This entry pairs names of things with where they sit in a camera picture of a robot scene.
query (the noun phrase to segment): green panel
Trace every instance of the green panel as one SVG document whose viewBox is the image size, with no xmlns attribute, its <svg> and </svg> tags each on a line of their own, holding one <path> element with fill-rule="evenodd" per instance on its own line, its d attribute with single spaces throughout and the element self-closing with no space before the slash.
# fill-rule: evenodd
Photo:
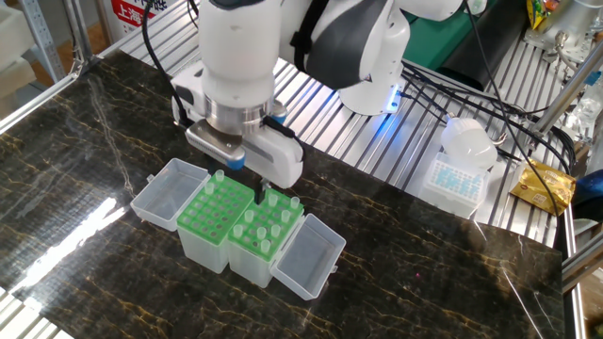
<svg viewBox="0 0 603 339">
<path fill-rule="evenodd" d="M 446 61 L 471 30 L 471 22 L 461 10 L 443 22 L 418 19 L 411 25 L 411 39 L 404 58 L 435 70 Z"/>
<path fill-rule="evenodd" d="M 278 201 L 274 206 L 270 206 L 270 195 L 275 195 Z M 249 222 L 245 217 L 248 211 L 253 211 L 253 220 Z M 288 221 L 283 221 L 282 213 L 290 213 Z M 281 248 L 288 239 L 293 230 L 295 222 L 303 214 L 303 205 L 300 203 L 291 207 L 291 199 L 287 196 L 273 190 L 266 191 L 266 198 L 259 205 L 252 203 L 247 211 L 236 222 L 235 228 L 228 234 L 228 241 L 237 244 L 239 247 L 250 253 L 270 262 L 274 258 L 276 251 Z M 272 233 L 273 227 L 279 227 L 278 234 Z M 242 234 L 237 234 L 236 228 L 242 230 Z M 262 242 L 269 243 L 269 249 L 262 251 Z"/>
<path fill-rule="evenodd" d="M 207 188 L 213 184 L 214 191 Z M 212 176 L 178 217 L 178 226 L 218 246 L 253 202 L 253 190 L 228 178 Z"/>
</svg>

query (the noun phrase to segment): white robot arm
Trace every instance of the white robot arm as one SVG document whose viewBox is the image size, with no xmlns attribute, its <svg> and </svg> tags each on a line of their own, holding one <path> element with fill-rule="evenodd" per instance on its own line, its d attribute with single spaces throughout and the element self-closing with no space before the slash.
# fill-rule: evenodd
<svg viewBox="0 0 603 339">
<path fill-rule="evenodd" d="M 401 10 L 444 20 L 462 1 L 202 0 L 203 63 L 172 80 L 195 121 L 189 143 L 232 169 L 246 166 L 277 186 L 293 186 L 303 149 L 276 123 L 286 116 L 273 94 L 278 57 L 339 89 L 352 111 L 381 114 L 398 90 L 410 38 Z"/>
</svg>

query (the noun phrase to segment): metal grating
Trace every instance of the metal grating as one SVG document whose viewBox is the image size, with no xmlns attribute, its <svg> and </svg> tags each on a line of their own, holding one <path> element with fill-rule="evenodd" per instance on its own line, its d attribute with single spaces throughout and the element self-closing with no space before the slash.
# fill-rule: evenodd
<svg viewBox="0 0 603 339">
<path fill-rule="evenodd" d="M 40 315 L 40 305 L 33 299 L 25 303 L 0 288 L 0 338 L 2 339 L 71 339 Z"/>
<path fill-rule="evenodd" d="M 149 35 L 157 56 L 171 75 L 200 59 L 196 28 L 188 17 L 185 2 L 153 20 Z M 140 34 L 132 34 L 118 45 L 125 53 L 152 65 Z M 549 105 L 560 92 L 562 80 L 572 75 L 571 70 L 558 63 L 543 61 L 542 55 L 542 50 L 520 39 L 515 42 L 496 73 L 507 102 L 533 110 Z M 427 101 L 421 99 L 420 105 L 416 99 L 404 99 L 397 114 L 366 117 L 349 111 L 336 92 L 285 61 L 278 61 L 274 74 L 276 97 L 291 112 L 285 125 L 295 130 L 303 141 L 412 195 L 418 194 L 423 173 L 441 151 L 440 134 L 444 129 L 422 107 L 439 114 Z M 504 132 L 503 121 L 469 109 L 440 92 L 429 88 L 423 90 L 448 111 L 482 122 L 490 137 L 497 138 Z M 407 86 L 404 92 L 417 97 L 412 87 Z M 480 99 L 469 99 L 486 105 Z M 549 141 L 562 151 L 561 143 L 551 137 Z M 520 156 L 511 140 L 503 147 Z M 559 161 L 543 147 L 539 147 L 532 157 L 560 168 Z M 507 193 L 516 167 L 513 162 L 501 160 L 497 163 L 492 169 L 486 202 L 472 218 L 552 246 L 556 220 Z"/>
</svg>

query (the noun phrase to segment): box lid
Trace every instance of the box lid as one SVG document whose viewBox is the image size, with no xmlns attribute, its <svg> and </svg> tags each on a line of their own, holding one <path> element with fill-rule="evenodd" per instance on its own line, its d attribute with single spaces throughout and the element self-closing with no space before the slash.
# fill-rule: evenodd
<svg viewBox="0 0 603 339">
<path fill-rule="evenodd" d="M 270 273 L 304 300 L 315 299 L 336 271 L 346 240 L 308 215 L 283 246 Z"/>
<path fill-rule="evenodd" d="M 140 218 L 176 231 L 177 217 L 209 180 L 206 169 L 172 159 L 130 202 Z"/>
</svg>

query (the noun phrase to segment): marble countertop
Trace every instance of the marble countertop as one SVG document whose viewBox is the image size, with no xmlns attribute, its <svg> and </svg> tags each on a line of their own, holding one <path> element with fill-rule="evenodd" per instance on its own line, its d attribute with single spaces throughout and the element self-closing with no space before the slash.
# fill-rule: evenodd
<svg viewBox="0 0 603 339">
<path fill-rule="evenodd" d="M 75 338 L 563 338 L 561 255 L 319 151 L 299 196 L 348 245 L 318 299 L 188 260 L 129 208 L 177 157 L 152 68 L 116 53 L 0 136 L 0 286 Z M 246 185 L 247 171 L 227 175 Z"/>
</svg>

